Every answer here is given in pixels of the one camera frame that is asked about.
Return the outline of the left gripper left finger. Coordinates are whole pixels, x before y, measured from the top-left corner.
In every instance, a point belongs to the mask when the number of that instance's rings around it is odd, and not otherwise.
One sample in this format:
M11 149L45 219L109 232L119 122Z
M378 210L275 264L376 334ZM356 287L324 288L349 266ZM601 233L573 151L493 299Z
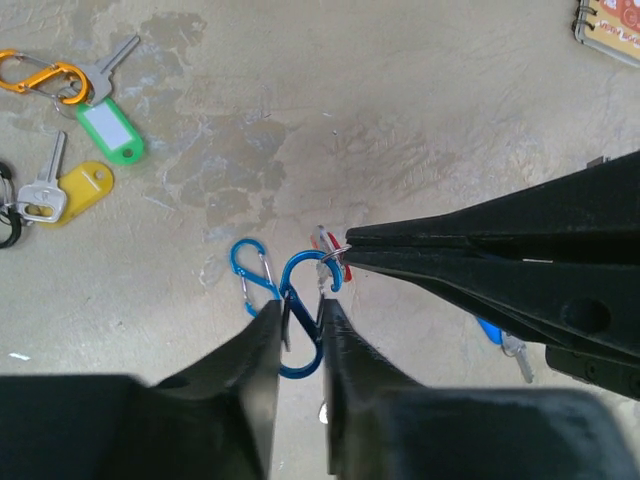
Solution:
M281 302L236 336L153 387L173 403L160 471L169 479L269 477L279 390Z

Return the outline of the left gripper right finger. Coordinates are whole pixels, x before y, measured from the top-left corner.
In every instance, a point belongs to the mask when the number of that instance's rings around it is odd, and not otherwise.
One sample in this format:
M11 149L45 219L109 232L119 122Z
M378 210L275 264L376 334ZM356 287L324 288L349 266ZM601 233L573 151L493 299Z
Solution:
M353 327L339 301L321 302L328 471L332 475L416 475L410 429L425 387L399 370Z

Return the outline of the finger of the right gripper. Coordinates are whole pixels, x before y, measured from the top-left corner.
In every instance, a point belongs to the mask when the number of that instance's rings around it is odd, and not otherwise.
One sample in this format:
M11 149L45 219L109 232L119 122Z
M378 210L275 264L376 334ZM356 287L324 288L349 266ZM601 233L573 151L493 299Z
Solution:
M639 268L452 249L353 247L348 264L415 284L526 342L554 371L639 397Z
M454 212L352 228L348 257L451 249L508 259L636 260L639 155Z

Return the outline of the key with red tag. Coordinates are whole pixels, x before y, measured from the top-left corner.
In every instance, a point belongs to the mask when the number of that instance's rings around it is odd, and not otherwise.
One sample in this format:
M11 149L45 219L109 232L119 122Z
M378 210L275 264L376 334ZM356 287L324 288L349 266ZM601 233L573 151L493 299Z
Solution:
M322 251L329 259L336 261L342 272L342 281L349 283L353 276L351 269L343 262L342 256L346 248L341 246L337 238L323 225L317 225L311 234L311 244L315 250ZM325 285L332 279L332 272L328 266L328 261L319 260L316 264L318 275L318 288L321 294L325 293Z

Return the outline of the key with yellow tag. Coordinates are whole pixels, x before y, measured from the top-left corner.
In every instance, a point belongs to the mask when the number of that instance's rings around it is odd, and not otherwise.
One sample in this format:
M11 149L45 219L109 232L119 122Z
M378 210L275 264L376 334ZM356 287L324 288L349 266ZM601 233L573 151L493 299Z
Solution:
M115 179L109 167L97 161L86 161L59 176L67 135L58 131L48 162L36 179L22 186L16 206L29 222L61 227L95 205L109 194Z

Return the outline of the key with green tag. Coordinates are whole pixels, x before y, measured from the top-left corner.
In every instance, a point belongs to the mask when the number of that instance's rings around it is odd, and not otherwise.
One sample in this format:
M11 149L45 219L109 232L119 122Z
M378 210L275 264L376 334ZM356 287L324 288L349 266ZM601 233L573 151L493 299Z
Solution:
M140 37L132 34L117 44L107 56L79 68L91 83L88 100L65 106L62 101L80 92L81 83L73 80L63 87L54 100L56 110L77 120L105 158L116 165L131 165L139 161L145 145L118 105L111 99L113 70L135 49Z

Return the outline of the black carabiner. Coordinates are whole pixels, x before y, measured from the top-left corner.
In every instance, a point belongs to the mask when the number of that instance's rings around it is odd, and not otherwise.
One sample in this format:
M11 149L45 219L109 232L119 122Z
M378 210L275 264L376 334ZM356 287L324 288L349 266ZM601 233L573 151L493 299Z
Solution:
M5 238L1 239L1 248L14 246L22 235L22 217L16 206L16 195L13 185L13 173L10 166L1 162L1 224L10 227Z

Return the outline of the orange carabiner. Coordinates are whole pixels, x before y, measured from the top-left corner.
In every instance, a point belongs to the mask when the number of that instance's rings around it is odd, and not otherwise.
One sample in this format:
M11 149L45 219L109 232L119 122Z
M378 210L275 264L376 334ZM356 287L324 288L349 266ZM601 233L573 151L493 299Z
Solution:
M37 66L39 70L27 76L25 79L14 83L1 78L2 89L18 94L37 93L45 97L50 97L53 100L59 100L66 106L78 105L88 100L92 90L92 84L88 75L78 66L61 61L46 62L24 52L19 52L16 49L4 49L1 51L1 64L12 60L27 62ZM80 82L79 90L71 97L62 97L60 94L49 94L40 89L41 85L62 76Z

